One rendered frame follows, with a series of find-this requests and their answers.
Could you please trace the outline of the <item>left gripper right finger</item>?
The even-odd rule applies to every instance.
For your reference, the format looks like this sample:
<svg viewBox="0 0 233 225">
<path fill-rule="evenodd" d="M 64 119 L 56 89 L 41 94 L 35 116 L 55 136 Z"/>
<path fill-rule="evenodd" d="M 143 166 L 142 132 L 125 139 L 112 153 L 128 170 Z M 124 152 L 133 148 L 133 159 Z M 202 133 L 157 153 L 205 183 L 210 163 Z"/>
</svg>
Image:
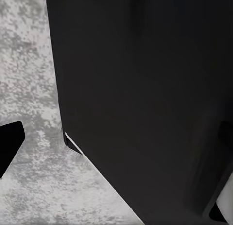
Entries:
<svg viewBox="0 0 233 225">
<path fill-rule="evenodd" d="M 233 160 L 233 123 L 222 121 L 217 137 Z"/>
</svg>

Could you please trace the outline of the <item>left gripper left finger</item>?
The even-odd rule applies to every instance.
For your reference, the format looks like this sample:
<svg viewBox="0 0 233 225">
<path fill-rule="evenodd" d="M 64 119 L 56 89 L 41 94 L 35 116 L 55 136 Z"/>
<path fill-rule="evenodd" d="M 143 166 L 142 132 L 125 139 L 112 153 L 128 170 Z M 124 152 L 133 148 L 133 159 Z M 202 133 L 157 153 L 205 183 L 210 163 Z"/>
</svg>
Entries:
<svg viewBox="0 0 233 225">
<path fill-rule="evenodd" d="M 0 126 L 0 180 L 24 139 L 25 132 L 21 121 Z"/>
</svg>

